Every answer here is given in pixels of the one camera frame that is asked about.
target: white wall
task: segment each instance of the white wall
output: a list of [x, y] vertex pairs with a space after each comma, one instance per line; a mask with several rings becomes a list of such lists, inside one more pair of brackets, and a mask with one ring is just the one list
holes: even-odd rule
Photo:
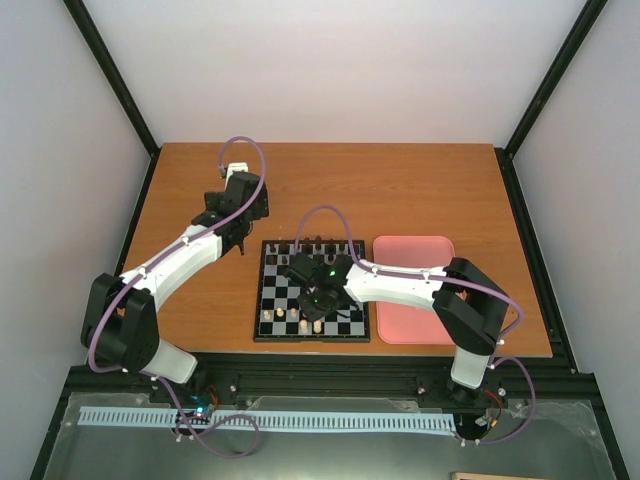
[[62, 1], [0, 7], [0, 465], [28, 478], [146, 157]]
[[584, 0], [88, 0], [160, 141], [506, 144]]
[[640, 2], [611, 1], [516, 157], [571, 344], [640, 478]]

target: wire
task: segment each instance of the wire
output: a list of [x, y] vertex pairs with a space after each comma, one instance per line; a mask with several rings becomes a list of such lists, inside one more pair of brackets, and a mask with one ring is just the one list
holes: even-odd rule
[[[141, 372], [141, 373], [144, 373], [145, 375], [151, 376], [147, 372]], [[228, 417], [225, 417], [222, 420], [217, 421], [216, 423], [214, 423], [210, 427], [207, 427], [206, 430], [203, 430], [201, 432], [196, 432], [196, 430], [193, 428], [193, 425], [191, 425], [189, 416], [183, 410], [182, 405], [180, 404], [180, 400], [178, 400], [178, 396], [176, 395], [176, 392], [171, 387], [171, 384], [169, 383], [169, 381], [166, 378], [162, 378], [162, 377], [158, 377], [158, 381], [160, 383], [162, 383], [162, 385], [164, 385], [164, 388], [167, 389], [167, 392], [169, 393], [169, 396], [171, 397], [171, 400], [173, 400], [173, 403], [176, 406], [176, 409], [180, 413], [180, 417], [182, 418], [182, 423], [184, 424], [185, 427], [187, 427], [187, 430], [189, 430], [189, 433], [191, 433], [191, 435], [193, 435], [193, 438], [200, 445], [202, 445], [204, 448], [209, 450], [211, 453], [213, 453], [213, 454], [215, 454], [215, 455], [217, 455], [219, 457], [227, 458], [227, 459], [242, 458], [242, 457], [246, 457], [247, 455], [251, 454], [256, 449], [256, 447], [258, 446], [258, 443], [260, 443], [260, 428], [258, 427], [258, 424], [256, 423], [255, 419], [253, 417], [250, 417], [249, 415], [240, 415], [240, 414], [238, 414], [238, 415], [229, 415]], [[254, 440], [253, 440], [253, 444], [251, 445], [251, 447], [249, 447], [248, 450], [245, 450], [244, 452], [241, 452], [241, 453], [228, 454], [228, 453], [221, 452], [220, 450], [217, 450], [217, 449], [213, 448], [210, 445], [207, 445], [204, 442], [204, 440], [202, 440], [202, 437], [204, 437], [206, 435], [209, 435], [211, 432], [213, 432], [219, 426], [224, 425], [225, 423], [231, 422], [233, 420], [244, 420], [244, 421], [248, 422], [253, 427], [254, 431], [256, 432]]]
[[[531, 380], [531, 375], [529, 375], [529, 372], [527, 371], [525, 366], [522, 364], [522, 362], [515, 357], [502, 357], [498, 359], [493, 364], [493, 366], [498, 367], [504, 362], [513, 362], [516, 365], [518, 365], [518, 367], [520, 367], [520, 370], [522, 370], [524, 378], [527, 380], [527, 384], [529, 385], [529, 393], [531, 394], [531, 409], [529, 410], [529, 415], [527, 415], [527, 418], [522, 423], [522, 425], [516, 428], [513, 432], [509, 433], [508, 435], [505, 435], [504, 437], [498, 438], [496, 440], [483, 440], [479, 442], [478, 445], [483, 445], [483, 446], [497, 445], [499, 443], [506, 442], [507, 440], [516, 438], [518, 435], [520, 435], [522, 432], [525, 431], [525, 429], [529, 426], [529, 424], [533, 420], [533, 417], [536, 413], [536, 405], [537, 405], [536, 391], [533, 387], [533, 380]], [[458, 440], [464, 441], [464, 439], [457, 432], [455, 433], [455, 436]]]
[[487, 397], [489, 397], [492, 400], [492, 403], [495, 402], [496, 405], [498, 406], [498, 415], [496, 415], [495, 420], [498, 421], [498, 419], [500, 418], [500, 415], [502, 415], [502, 400], [500, 400], [500, 398], [493, 392], [490, 392], [489, 390], [482, 390], [482, 393], [484, 393]]
[[[333, 205], [329, 205], [329, 204], [318, 205], [317, 207], [314, 207], [311, 210], [309, 210], [304, 215], [304, 217], [302, 217], [302, 220], [300, 220], [300, 224], [298, 225], [298, 231], [296, 232], [296, 240], [294, 242], [294, 252], [298, 251], [300, 236], [302, 235], [302, 230], [304, 228], [304, 225], [307, 223], [307, 220], [309, 220], [309, 217], [311, 217], [311, 215], [313, 215], [318, 210], [331, 210], [336, 215], [338, 215], [338, 217], [340, 217], [340, 220], [342, 220], [342, 224], [344, 225], [344, 229], [347, 232], [347, 242], [349, 243], [349, 253], [351, 254], [351, 259], [353, 260], [353, 263], [358, 265], [358, 267], [360, 267], [364, 271], [373, 273], [373, 267], [370, 267], [362, 263], [360, 259], [357, 257], [357, 255], [355, 254], [355, 248], [353, 246], [353, 234], [351, 233], [351, 226], [349, 225], [349, 221], [347, 220], [347, 217], [344, 215], [344, 213], [342, 213], [337, 207]], [[395, 278], [407, 278], [407, 279], [423, 279], [424, 278], [422, 273], [407, 273], [407, 272], [385, 270], [385, 265], [374, 265], [374, 267], [377, 268], [375, 272], [377, 275], [383, 275], [383, 276], [395, 277]], [[522, 311], [522, 308], [520, 308], [520, 305], [518, 305], [514, 300], [509, 298], [504, 293], [494, 290], [493, 288], [485, 287], [484, 285], [479, 285], [473, 282], [468, 282], [466, 280], [460, 280], [457, 278], [451, 278], [451, 277], [446, 277], [442, 275], [429, 275], [428, 278], [429, 280], [433, 280], [437, 282], [446, 282], [452, 285], [471, 288], [473, 290], [486, 293], [487, 295], [496, 297], [497, 299], [505, 302], [507, 305], [510, 305], [511, 307], [513, 307], [513, 309], [517, 312], [517, 317], [511, 325], [509, 325], [504, 330], [502, 330], [502, 332], [500, 332], [497, 342], [500, 342], [507, 333], [509, 333], [514, 328], [516, 328], [518, 325], [520, 325], [520, 323], [522, 322], [522, 319], [524, 318], [524, 312]], [[493, 362], [494, 356], [495, 356], [495, 353], [494, 355], [491, 356], [489, 363]]]
[[[201, 232], [198, 232], [195, 235], [192, 235], [191, 237], [188, 238], [188, 242], [178, 242], [175, 245], [173, 245], [173, 246], [165, 249], [164, 251], [162, 251], [160, 254], [158, 254], [155, 258], [153, 258], [153, 260], [151, 260], [145, 266], [146, 273], [151, 272], [163, 260], [165, 260], [170, 255], [173, 255], [175, 252], [177, 252], [181, 248], [185, 247], [188, 243], [190, 243], [192, 241], [195, 241], [195, 240], [198, 240], [199, 238], [202, 238], [205, 235], [208, 235], [209, 233], [213, 232], [214, 230], [218, 229], [219, 227], [221, 227], [223, 225], [226, 225], [227, 223], [231, 222], [232, 220], [234, 220], [237, 217], [239, 217], [240, 215], [242, 215], [249, 208], [249, 206], [255, 201], [255, 199], [258, 197], [258, 195], [262, 191], [262, 187], [264, 186], [264, 181], [265, 181], [265, 178], [266, 178], [266, 175], [267, 175], [267, 161], [266, 161], [266, 158], [264, 156], [264, 152], [262, 151], [262, 148], [260, 148], [260, 145], [258, 145], [255, 141], [253, 141], [249, 137], [244, 137], [244, 136], [237, 136], [237, 137], [233, 137], [233, 138], [230, 138], [229, 140], [227, 140], [227, 142], [225, 142], [225, 144], [222, 146], [222, 148], [221, 148], [221, 150], [220, 150], [220, 152], [218, 154], [218, 169], [220, 170], [220, 173], [223, 176], [225, 176], [226, 169], [224, 168], [224, 164], [223, 164], [224, 153], [226, 152], [227, 148], [229, 148], [229, 146], [231, 146], [233, 143], [240, 142], [240, 141], [247, 142], [247, 143], [251, 144], [257, 150], [258, 155], [260, 156], [260, 163], [261, 163], [260, 180], [258, 181], [258, 185], [257, 185], [255, 191], [253, 192], [253, 194], [249, 197], [247, 202], [244, 205], [242, 205], [233, 214], [231, 214], [228, 217], [220, 220], [215, 225], [213, 225], [213, 226], [211, 226], [211, 227], [209, 227], [209, 228], [207, 228], [207, 229], [205, 229], [205, 230], [203, 230]], [[115, 371], [115, 370], [120, 370], [122, 368], [120, 365], [111, 365], [111, 366], [108, 366], [108, 367], [99, 367], [96, 364], [96, 358], [95, 358], [96, 347], [98, 345], [98, 341], [100, 340], [100, 336], [102, 335], [104, 327], [107, 324], [107, 322], [109, 321], [109, 319], [111, 318], [111, 315], [113, 314], [114, 310], [120, 304], [120, 302], [125, 297], [125, 295], [127, 295], [127, 293], [133, 288], [133, 286], [137, 282], [139, 282], [142, 278], [143, 278], [142, 274], [136, 275], [135, 277], [133, 277], [131, 279], [131, 281], [128, 284], [126, 284], [122, 288], [122, 290], [120, 290], [117, 293], [117, 295], [111, 301], [111, 303], [109, 304], [107, 309], [104, 311], [102, 317], [100, 318], [100, 322], [98, 322], [98, 325], [96, 326], [96, 330], [93, 333], [93, 337], [91, 338], [91, 343], [89, 344], [89, 354], [88, 354], [89, 367], [91, 367], [91, 370], [93, 370], [96, 373], [112, 372], [112, 371]], [[148, 373], [148, 372], [141, 372], [141, 373], [144, 373], [145, 375], [153, 377], [153, 375]], [[173, 400], [173, 403], [175, 404], [176, 408], [178, 409], [178, 412], [180, 412], [180, 416], [182, 417], [183, 423], [185, 424], [185, 426], [187, 427], [189, 432], [191, 432], [191, 434], [193, 435], [193, 438], [195, 440], [197, 440], [198, 443], [200, 443], [203, 447], [205, 447], [211, 453], [214, 453], [214, 454], [216, 454], [216, 455], [218, 455], [218, 456], [220, 456], [222, 458], [240, 458], [240, 457], [244, 457], [244, 456], [249, 455], [251, 452], [253, 452], [255, 450], [255, 448], [257, 447], [258, 442], [260, 440], [260, 429], [258, 428], [258, 424], [256, 423], [256, 421], [252, 417], [250, 417], [248, 415], [230, 415], [230, 416], [225, 417], [222, 420], [216, 422], [215, 424], [211, 425], [206, 430], [204, 430], [202, 432], [196, 432], [194, 430], [193, 426], [191, 425], [190, 421], [189, 421], [189, 417], [187, 416], [187, 414], [182, 409], [182, 405], [180, 404], [180, 401], [178, 400], [177, 395], [173, 391], [173, 388], [171, 387], [171, 384], [168, 382], [167, 379], [162, 378], [162, 377], [158, 377], [158, 381], [160, 383], [162, 383], [165, 386], [165, 388], [167, 389], [167, 392], [169, 392], [169, 396]], [[227, 423], [227, 422], [229, 422], [231, 420], [234, 420], [234, 419], [245, 420], [256, 431], [255, 440], [254, 440], [253, 445], [251, 446], [251, 448], [249, 448], [249, 450], [247, 450], [245, 452], [242, 452], [242, 453], [239, 453], [239, 454], [229, 455], [229, 454], [226, 454], [224, 452], [220, 452], [219, 450], [216, 450], [215, 448], [210, 447], [209, 445], [204, 443], [204, 441], [202, 440], [201, 437], [203, 437], [205, 435], [208, 435], [209, 433], [214, 431], [216, 428], [218, 428], [220, 425], [223, 425], [223, 424], [225, 424], [225, 423]]]

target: black metal frame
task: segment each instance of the black metal frame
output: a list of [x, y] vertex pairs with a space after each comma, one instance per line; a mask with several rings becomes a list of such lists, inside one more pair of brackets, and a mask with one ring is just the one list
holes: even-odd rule
[[[153, 140], [82, 0], [64, 0], [64, 2], [150, 157], [149, 168], [116, 267], [116, 274], [119, 274], [133, 239], [159, 159], [160, 148]], [[590, 401], [615, 474], [618, 478], [626, 479], [629, 475], [611, 429], [595, 377], [592, 374], [577, 372], [575, 359], [513, 165], [516, 153], [606, 3], [607, 0], [586, 1], [509, 143], [505, 148], [496, 148], [495, 153], [553, 351], [552, 358], [526, 359], [524, 362], [535, 383], [536, 394], [541, 399]], [[422, 406], [433, 406], [429, 403], [428, 397], [417, 394], [418, 385], [446, 374], [452, 362], [449, 357], [380, 358], [277, 354], [197, 354], [197, 356], [199, 362], [205, 365], [210, 364], [211, 369], [217, 372], [216, 381], [222, 402], [238, 405], [242, 405], [246, 399], [262, 395], [329, 395], [414, 398]], [[528, 396], [528, 386], [517, 367], [505, 364], [492, 375], [512, 398]], [[127, 391], [148, 392], [158, 401], [166, 400], [163, 392], [151, 389], [147, 377], [122, 373], [96, 375], [86, 366], [72, 367], [31, 478], [40, 479], [44, 476], [71, 393]], [[445, 408], [447, 411], [456, 412], [455, 407]]]

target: wooden table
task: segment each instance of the wooden table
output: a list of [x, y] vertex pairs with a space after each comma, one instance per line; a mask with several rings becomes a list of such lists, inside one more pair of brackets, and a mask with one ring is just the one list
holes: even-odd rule
[[[203, 192], [222, 190], [220, 144], [165, 144], [125, 270], [148, 260], [204, 209]], [[160, 334], [191, 351], [449, 355], [450, 346], [390, 345], [377, 333], [370, 308], [370, 343], [254, 343], [261, 242], [292, 239], [300, 218], [319, 203], [339, 207], [354, 236], [371, 245], [380, 235], [442, 235], [509, 293], [525, 311], [501, 354], [551, 356], [545, 326], [491, 145], [263, 144], [268, 162], [270, 217], [254, 223], [245, 243], [201, 270], [164, 304]], [[257, 155], [234, 145], [225, 158]], [[318, 212], [304, 236], [344, 238], [339, 219]], [[513, 321], [509, 312], [507, 322]]]

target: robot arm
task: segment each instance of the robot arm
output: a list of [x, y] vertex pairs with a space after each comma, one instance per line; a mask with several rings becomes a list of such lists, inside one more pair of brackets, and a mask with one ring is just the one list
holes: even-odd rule
[[[377, 274], [378, 270], [398, 275]], [[462, 258], [454, 258], [448, 266], [420, 269], [381, 266], [366, 260], [355, 264], [348, 256], [325, 265], [298, 253], [285, 275], [303, 289], [298, 303], [311, 321], [354, 302], [398, 303], [436, 313], [456, 344], [451, 378], [471, 389], [482, 383], [507, 312], [506, 303], [486, 293], [429, 279], [450, 276], [504, 293]]]
[[241, 215], [211, 230], [237, 212], [255, 192], [259, 177], [246, 164], [231, 164], [225, 191], [205, 193], [206, 209], [156, 256], [120, 277], [100, 275], [92, 284], [81, 342], [89, 347], [96, 327], [113, 299], [135, 282], [111, 314], [96, 347], [96, 356], [123, 369], [145, 371], [176, 383], [188, 382], [197, 365], [193, 355], [161, 340], [156, 312], [185, 281], [243, 242], [252, 222], [269, 215], [266, 186]]

